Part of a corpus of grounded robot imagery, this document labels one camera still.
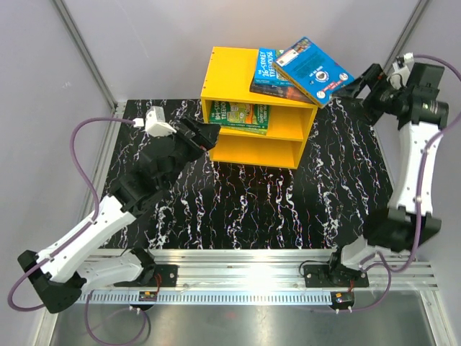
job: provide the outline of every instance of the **white cable connector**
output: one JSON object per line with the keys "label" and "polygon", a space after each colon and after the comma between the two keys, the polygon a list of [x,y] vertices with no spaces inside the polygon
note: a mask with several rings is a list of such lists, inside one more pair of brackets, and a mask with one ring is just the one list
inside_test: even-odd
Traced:
{"label": "white cable connector", "polygon": [[413,63],[414,62],[413,53],[405,53],[403,54],[403,62],[404,63]]}
{"label": "white cable connector", "polygon": [[137,117],[136,119],[134,119],[134,122],[135,122],[135,124],[133,125],[133,127],[135,127],[135,128],[143,128],[144,127],[144,119],[143,118]]}
{"label": "white cable connector", "polygon": [[164,109],[154,106],[147,111],[146,132],[152,137],[165,137],[176,133],[176,130],[165,121]]}

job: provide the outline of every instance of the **stacked books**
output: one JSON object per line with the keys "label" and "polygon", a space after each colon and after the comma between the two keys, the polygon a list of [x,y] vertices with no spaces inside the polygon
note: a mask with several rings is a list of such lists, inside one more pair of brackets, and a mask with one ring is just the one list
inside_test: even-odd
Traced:
{"label": "stacked books", "polygon": [[213,101],[210,123],[224,128],[266,135],[269,127],[268,105]]}
{"label": "stacked books", "polygon": [[353,80],[351,74],[303,37],[287,50],[259,49],[250,92],[324,107],[334,91]]}

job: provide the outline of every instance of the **shelf compartment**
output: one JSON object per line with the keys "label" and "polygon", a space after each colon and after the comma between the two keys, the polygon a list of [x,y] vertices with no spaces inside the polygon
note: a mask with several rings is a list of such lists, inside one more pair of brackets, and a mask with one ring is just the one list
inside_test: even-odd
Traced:
{"label": "shelf compartment", "polygon": [[232,136],[221,133],[211,150],[213,161],[295,168],[303,142]]}
{"label": "shelf compartment", "polygon": [[[205,109],[211,109],[212,101],[205,101]],[[221,128],[221,134],[229,136],[243,136],[255,138],[282,139],[288,141],[304,141],[304,123],[306,119],[314,117],[311,109],[270,106],[269,127],[266,135]]]}

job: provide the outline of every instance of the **white wall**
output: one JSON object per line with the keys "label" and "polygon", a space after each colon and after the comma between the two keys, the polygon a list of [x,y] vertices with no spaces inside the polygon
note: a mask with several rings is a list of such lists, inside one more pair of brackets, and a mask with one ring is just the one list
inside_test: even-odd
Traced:
{"label": "white wall", "polygon": [[[0,335],[2,345],[31,345],[39,314],[9,309],[22,274],[17,256],[40,250],[77,221],[85,188],[73,168],[73,127],[109,107],[50,1],[3,0],[0,11]],[[77,150],[92,170],[105,127],[82,131]],[[29,282],[16,302],[39,303]]]}
{"label": "white wall", "polygon": [[214,45],[310,37],[353,75],[384,63],[417,0],[66,0],[117,100],[199,97]]}
{"label": "white wall", "polygon": [[[432,1],[413,33],[405,52],[438,56],[461,68],[461,2]],[[440,83],[439,99],[449,103],[449,121],[461,110],[461,82],[450,70],[445,70]],[[394,180],[400,163],[397,122],[388,115],[376,125],[385,157]],[[431,261],[439,287],[448,308],[452,326],[461,344],[461,126],[443,138],[437,153],[432,185],[434,216],[442,219],[442,230],[420,248],[420,257]]]}

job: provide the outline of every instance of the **blue book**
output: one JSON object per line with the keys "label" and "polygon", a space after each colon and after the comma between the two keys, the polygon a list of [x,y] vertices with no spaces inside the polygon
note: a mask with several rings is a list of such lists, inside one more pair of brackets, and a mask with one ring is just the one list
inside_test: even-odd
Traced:
{"label": "blue book", "polygon": [[328,104],[332,92],[354,80],[307,37],[288,48],[272,65],[319,107]]}
{"label": "blue book", "polygon": [[289,86],[293,84],[275,71],[272,63],[283,53],[280,49],[260,48],[258,52],[258,61],[254,72],[254,82],[256,84],[268,84],[278,86]]}

